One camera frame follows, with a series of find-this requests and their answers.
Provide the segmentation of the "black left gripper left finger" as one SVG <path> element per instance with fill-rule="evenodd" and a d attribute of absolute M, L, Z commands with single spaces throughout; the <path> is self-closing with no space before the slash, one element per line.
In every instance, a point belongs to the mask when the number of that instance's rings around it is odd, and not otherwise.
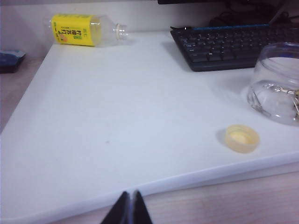
<path fill-rule="evenodd" d="M 130 195 L 124 191 L 102 220 L 101 224 L 127 224 Z"/>

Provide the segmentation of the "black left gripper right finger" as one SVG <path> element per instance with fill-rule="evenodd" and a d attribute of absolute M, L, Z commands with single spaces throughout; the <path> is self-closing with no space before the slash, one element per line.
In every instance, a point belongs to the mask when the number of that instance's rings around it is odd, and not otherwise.
<path fill-rule="evenodd" d="M 153 224 L 140 191 L 134 192 L 132 222 L 134 224 Z"/>

